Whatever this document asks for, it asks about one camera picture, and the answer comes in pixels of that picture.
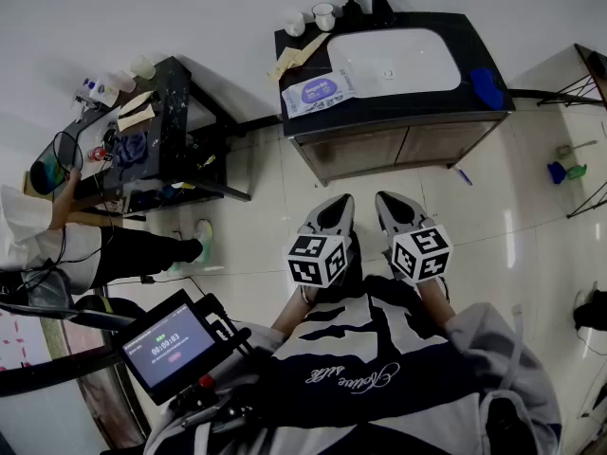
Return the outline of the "black rounded tablet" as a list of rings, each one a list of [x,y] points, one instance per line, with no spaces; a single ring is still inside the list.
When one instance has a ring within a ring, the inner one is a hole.
[[[33,189],[47,195],[59,188],[72,169],[83,168],[83,153],[77,140],[59,132],[40,153],[29,169]]]

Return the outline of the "person's navy white sweater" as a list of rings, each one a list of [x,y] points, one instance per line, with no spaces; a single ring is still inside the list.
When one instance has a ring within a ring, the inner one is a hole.
[[[183,429],[166,410],[143,455],[560,455],[557,396],[541,361],[488,303],[441,329],[417,288],[370,275],[320,291],[287,337],[250,328],[254,359],[211,375],[252,388],[241,428]]]

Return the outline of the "black bag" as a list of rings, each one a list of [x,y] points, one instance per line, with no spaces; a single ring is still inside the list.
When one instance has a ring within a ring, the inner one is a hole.
[[[607,291],[598,288],[594,281],[589,291],[579,291],[573,307],[575,329],[594,329],[607,332]]]

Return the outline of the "plain white cup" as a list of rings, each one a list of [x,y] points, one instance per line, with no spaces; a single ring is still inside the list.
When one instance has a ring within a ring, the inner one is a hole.
[[[305,33],[304,15],[296,10],[287,11],[284,15],[284,30],[293,38],[299,38]]]

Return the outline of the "white sink basin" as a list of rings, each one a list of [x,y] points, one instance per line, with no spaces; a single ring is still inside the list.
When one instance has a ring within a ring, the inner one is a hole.
[[[425,28],[344,34],[327,45],[332,68],[344,70],[362,99],[451,91],[461,73],[444,40]]]

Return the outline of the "bright blue cloth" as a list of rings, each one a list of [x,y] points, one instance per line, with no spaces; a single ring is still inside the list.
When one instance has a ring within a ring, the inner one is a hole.
[[[470,71],[469,76],[476,96],[484,104],[493,110],[504,108],[504,93],[498,87],[491,69],[476,68]]]

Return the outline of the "black marble side table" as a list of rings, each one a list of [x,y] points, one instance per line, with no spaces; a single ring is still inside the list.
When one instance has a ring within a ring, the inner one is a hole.
[[[75,192],[75,210],[110,214],[117,204],[118,216],[137,216],[155,209],[232,198],[243,202],[249,193],[229,186],[227,139],[241,132],[237,123],[192,79],[191,72],[175,57],[156,65],[147,81],[136,80],[130,94],[119,96],[115,108],[149,91],[147,100],[154,116],[124,131],[127,137],[145,135],[146,156],[127,167],[117,163],[86,163]]]

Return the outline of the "black soap dispenser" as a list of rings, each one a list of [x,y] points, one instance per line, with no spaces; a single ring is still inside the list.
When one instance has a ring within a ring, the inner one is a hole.
[[[348,31],[357,31],[364,22],[364,14],[356,0],[346,0],[341,7],[341,26]]]

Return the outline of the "person's left forearm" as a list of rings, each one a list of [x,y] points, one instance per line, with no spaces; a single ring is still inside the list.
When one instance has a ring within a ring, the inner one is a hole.
[[[316,286],[298,286],[271,328],[290,337],[312,309],[320,291]]]

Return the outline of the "black metal frame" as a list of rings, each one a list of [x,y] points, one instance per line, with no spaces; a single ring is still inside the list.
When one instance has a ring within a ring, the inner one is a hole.
[[[579,216],[587,211],[599,209],[607,205],[607,180],[583,203],[566,215],[567,219]]]

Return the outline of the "black monitor mount rig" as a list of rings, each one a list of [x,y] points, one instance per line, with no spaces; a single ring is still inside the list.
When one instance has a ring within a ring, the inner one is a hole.
[[[220,391],[211,371],[234,353],[252,362],[254,351],[248,343],[251,331],[249,328],[237,328],[213,294],[198,300],[194,304],[194,311],[203,320],[216,317],[206,326],[214,343],[193,367],[193,383],[170,402],[169,410],[180,418],[180,426],[185,430],[207,423],[211,425],[213,433],[241,428],[253,412],[252,388],[242,385]]]

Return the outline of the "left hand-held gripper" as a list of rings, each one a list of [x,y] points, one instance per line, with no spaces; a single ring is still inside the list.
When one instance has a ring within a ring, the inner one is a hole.
[[[351,194],[331,197],[309,212],[286,247],[290,279],[299,286],[342,286],[359,276],[359,242]]]

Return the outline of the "black-topped wooden vanity cabinet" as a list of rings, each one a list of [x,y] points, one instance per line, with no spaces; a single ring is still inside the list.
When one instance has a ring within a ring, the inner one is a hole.
[[[346,100],[324,111],[289,119],[281,99],[283,131],[311,171],[322,183],[367,173],[443,165],[451,167],[466,156],[514,110],[502,76],[482,39],[462,14],[398,12],[388,28],[364,15],[357,31],[337,20],[331,36],[302,65],[288,69],[282,90],[332,68],[327,45],[337,36],[384,29],[425,28],[447,45],[461,73],[460,85],[451,91],[402,94]],[[469,73],[492,70],[504,93],[504,108],[493,110],[475,94]]]

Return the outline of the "black faucet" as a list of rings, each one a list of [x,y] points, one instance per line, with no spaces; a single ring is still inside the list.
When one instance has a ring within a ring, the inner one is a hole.
[[[395,24],[395,13],[388,0],[372,0],[372,15],[379,28],[392,27]]]

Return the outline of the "beige towel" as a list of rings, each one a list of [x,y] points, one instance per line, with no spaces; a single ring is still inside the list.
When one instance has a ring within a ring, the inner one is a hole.
[[[124,104],[120,108],[120,116],[124,116],[124,115],[131,113],[132,111],[134,111],[135,109],[140,107],[143,103],[145,103],[153,95],[154,95],[154,91],[147,91],[147,92],[141,93],[141,94],[137,95],[136,97],[134,97],[133,99],[129,100],[126,104]]]
[[[151,104],[149,104],[143,111],[137,112],[131,116],[118,119],[118,128],[121,132],[131,128],[147,119],[155,117],[155,112]]]

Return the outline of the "translucent plastic cup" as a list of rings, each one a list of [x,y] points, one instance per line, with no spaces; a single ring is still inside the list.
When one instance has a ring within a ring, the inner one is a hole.
[[[131,62],[130,71],[148,81],[156,75],[156,67],[143,55],[138,55]]]

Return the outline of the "black monitor screen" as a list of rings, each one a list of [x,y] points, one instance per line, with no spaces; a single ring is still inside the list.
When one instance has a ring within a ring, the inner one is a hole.
[[[112,337],[133,377],[156,405],[195,383],[220,337],[181,289]]]

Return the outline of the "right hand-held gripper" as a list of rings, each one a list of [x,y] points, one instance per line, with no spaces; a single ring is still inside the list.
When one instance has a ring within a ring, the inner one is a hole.
[[[382,231],[390,238],[390,266],[395,278],[418,284],[447,271],[453,245],[420,204],[404,195],[379,191],[375,205]]]

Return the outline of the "person's right forearm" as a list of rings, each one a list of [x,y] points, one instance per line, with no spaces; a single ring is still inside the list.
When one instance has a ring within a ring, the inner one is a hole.
[[[437,278],[419,282],[417,290],[428,315],[441,329],[455,316],[455,312],[447,299],[447,287]]]

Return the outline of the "dark blue cloth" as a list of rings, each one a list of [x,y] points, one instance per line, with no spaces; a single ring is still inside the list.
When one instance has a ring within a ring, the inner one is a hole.
[[[145,161],[147,149],[146,134],[137,132],[129,136],[118,137],[114,145],[113,156],[120,168],[127,168]]]

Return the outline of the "white sheet with red marks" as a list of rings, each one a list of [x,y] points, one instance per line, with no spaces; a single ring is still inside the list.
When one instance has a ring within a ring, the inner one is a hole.
[[[40,320],[0,310],[0,372],[50,360]]]

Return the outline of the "pink plastic cup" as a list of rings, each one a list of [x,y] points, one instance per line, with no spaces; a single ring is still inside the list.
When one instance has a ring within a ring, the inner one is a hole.
[[[124,92],[127,94],[132,93],[137,86],[135,80],[123,70],[116,71],[113,74],[113,78],[115,81],[115,86],[121,92]]]

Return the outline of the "white mug with dark rim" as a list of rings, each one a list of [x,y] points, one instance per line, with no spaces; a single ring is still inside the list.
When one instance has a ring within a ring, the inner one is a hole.
[[[322,32],[330,32],[336,23],[334,6],[330,3],[318,3],[311,9],[314,21]]]

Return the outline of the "folded beige cloth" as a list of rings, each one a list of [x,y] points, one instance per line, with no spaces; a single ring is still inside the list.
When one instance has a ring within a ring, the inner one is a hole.
[[[278,82],[284,73],[291,68],[299,66],[300,49],[286,47],[277,59],[267,76],[274,82]]]

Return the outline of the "long beige cloth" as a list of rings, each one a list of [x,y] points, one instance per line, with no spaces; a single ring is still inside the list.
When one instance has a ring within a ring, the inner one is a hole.
[[[296,67],[302,66],[330,36],[331,34],[328,32],[323,32],[318,35],[313,41],[311,41],[308,45],[301,49],[299,53],[294,57],[294,65]]]

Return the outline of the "black metal frame table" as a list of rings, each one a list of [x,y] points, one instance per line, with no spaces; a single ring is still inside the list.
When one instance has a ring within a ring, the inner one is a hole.
[[[582,77],[556,92],[549,92],[537,102],[565,107],[597,105],[607,110],[607,56],[584,45],[574,44],[584,68]]]

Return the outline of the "long-handled brush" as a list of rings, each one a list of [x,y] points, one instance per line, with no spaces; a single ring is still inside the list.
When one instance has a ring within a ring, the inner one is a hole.
[[[579,145],[562,145],[556,149],[556,153],[557,153],[559,159],[565,159],[566,157],[572,155],[578,149],[597,145],[597,144],[598,144],[597,140],[589,140],[589,141],[586,141]]]

